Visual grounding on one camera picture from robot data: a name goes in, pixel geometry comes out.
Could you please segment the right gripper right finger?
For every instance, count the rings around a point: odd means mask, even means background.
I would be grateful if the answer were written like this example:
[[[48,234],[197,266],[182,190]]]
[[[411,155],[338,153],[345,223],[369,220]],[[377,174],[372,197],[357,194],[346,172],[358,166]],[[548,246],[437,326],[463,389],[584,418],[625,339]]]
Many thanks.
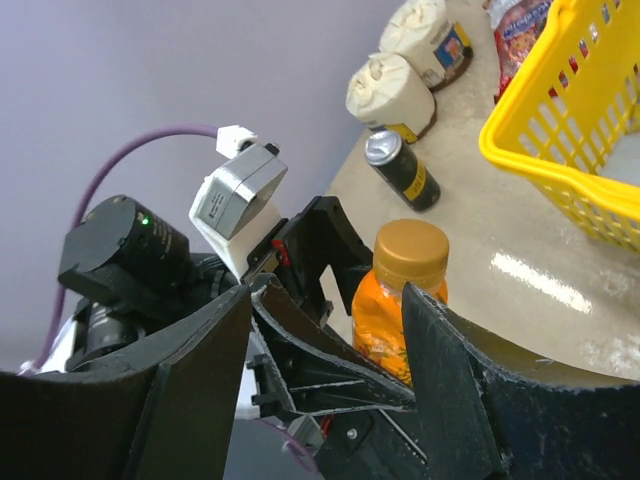
[[[431,478],[638,478],[638,382],[537,355],[414,285],[402,316]]]

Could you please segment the small orange juice bottle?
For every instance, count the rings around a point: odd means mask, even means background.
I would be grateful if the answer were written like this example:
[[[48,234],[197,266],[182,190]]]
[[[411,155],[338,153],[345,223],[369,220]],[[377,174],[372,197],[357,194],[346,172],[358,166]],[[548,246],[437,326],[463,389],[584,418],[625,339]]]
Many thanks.
[[[446,271],[450,244],[437,226],[398,219],[377,233],[371,270],[351,304],[353,347],[408,386],[412,378],[402,320],[402,291],[412,283],[448,302]]]

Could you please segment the black drink can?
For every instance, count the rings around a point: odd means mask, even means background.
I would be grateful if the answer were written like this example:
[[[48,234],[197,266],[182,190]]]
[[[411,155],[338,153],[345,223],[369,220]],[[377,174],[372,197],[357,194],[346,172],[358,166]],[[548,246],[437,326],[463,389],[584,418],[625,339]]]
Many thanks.
[[[414,211],[432,208],[441,195],[440,185],[395,131],[378,131],[364,146],[365,160]]]

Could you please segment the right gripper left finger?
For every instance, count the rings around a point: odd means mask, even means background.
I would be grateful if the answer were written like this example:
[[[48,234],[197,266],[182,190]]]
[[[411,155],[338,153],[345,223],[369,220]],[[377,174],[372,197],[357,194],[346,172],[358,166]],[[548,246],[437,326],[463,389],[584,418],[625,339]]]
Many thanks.
[[[84,372],[1,376],[5,479],[219,479],[251,323],[232,288]]]

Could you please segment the red snack bag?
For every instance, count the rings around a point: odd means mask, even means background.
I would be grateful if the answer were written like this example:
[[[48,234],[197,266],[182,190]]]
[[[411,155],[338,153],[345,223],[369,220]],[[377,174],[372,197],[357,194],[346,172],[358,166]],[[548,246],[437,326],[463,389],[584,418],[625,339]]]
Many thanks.
[[[499,60],[497,104],[546,26],[549,0],[493,0],[483,8],[490,19]]]

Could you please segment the rear toilet paper roll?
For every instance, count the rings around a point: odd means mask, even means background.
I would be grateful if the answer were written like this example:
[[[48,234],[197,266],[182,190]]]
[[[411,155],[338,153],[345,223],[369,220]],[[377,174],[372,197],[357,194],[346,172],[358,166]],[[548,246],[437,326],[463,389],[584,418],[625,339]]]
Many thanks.
[[[473,58],[469,36],[444,1],[405,1],[383,30],[379,51],[403,57],[431,91],[453,83]]]

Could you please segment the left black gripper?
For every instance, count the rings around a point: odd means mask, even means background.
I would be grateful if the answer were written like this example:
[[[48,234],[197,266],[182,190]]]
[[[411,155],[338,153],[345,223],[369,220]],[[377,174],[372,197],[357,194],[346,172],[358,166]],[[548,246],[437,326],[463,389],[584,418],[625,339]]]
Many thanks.
[[[281,420],[326,479],[424,478],[413,390],[326,324],[323,273],[332,271],[349,306],[372,262],[340,201],[314,198],[248,260],[259,414]]]

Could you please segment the front toilet paper roll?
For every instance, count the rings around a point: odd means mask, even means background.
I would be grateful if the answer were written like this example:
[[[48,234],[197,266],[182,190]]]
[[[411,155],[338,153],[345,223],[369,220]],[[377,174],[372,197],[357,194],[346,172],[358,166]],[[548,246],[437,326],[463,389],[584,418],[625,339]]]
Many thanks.
[[[349,81],[347,111],[371,131],[389,130],[412,144],[437,120],[435,97],[406,59],[374,53]]]

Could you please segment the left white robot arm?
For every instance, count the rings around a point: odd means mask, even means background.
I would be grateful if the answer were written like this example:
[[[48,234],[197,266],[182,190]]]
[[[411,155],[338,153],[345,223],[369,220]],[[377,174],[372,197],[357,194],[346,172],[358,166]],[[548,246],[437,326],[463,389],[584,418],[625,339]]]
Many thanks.
[[[249,244],[234,276],[134,199],[99,204],[65,239],[81,296],[62,372],[1,377],[6,479],[219,479],[241,376],[259,415],[411,411],[413,391],[327,328],[320,276],[344,303],[372,260],[334,197]]]

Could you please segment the toilet paper roll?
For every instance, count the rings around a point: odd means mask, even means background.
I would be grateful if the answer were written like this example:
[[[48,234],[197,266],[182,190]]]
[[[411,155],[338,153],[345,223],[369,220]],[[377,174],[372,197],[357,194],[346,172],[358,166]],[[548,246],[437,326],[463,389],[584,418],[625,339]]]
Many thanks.
[[[371,131],[389,130],[412,144],[437,120],[435,97],[406,59],[374,53],[349,81],[347,111]]]
[[[431,91],[453,83],[473,58],[469,36],[444,1],[405,1],[383,30],[379,51],[403,57]]]

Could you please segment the yellow plastic basket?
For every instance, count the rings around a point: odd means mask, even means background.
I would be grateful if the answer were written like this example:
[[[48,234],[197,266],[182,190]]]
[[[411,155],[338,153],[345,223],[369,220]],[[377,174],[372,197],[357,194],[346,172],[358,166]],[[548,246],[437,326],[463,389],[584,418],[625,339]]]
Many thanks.
[[[555,1],[479,136],[585,234],[639,249],[639,189],[602,176],[639,124],[639,4]]]

